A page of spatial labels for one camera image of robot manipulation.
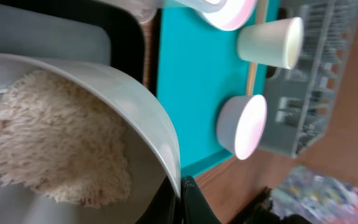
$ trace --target rice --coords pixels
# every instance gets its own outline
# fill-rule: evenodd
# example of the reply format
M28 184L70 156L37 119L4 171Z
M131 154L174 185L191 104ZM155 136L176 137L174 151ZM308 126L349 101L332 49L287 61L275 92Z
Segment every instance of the rice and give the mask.
M125 201L131 176L122 118L77 84L36 70L1 90L1 184L99 208Z

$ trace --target chopstick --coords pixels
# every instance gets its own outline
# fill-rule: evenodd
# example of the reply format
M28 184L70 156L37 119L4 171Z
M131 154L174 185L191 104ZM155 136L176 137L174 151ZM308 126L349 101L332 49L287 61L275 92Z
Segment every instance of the chopstick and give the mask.
M258 0L255 24L261 24L266 21L268 6L269 6L269 0ZM246 88L247 96L252 95L254 92L257 69L258 69L258 63L250 62L249 69L248 69L247 88Z

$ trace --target white bowl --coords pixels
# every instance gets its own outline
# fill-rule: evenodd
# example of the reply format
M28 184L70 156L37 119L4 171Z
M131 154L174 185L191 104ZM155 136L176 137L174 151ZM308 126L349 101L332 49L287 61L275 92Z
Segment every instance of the white bowl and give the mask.
M219 113L216 136L238 159L247 159L262 137L267 115L262 95L230 98Z
M232 31L242 27L252 15L257 0L227 0L218 12L198 14L209 24L223 31Z
M0 224L134 223L144 213L165 175L180 197L180 152L173 124L143 85L109 66L0 54L0 89L23 74L46 69L68 78L116 110L129 128L127 155L132 197L99 210L33 194L21 185L0 187Z

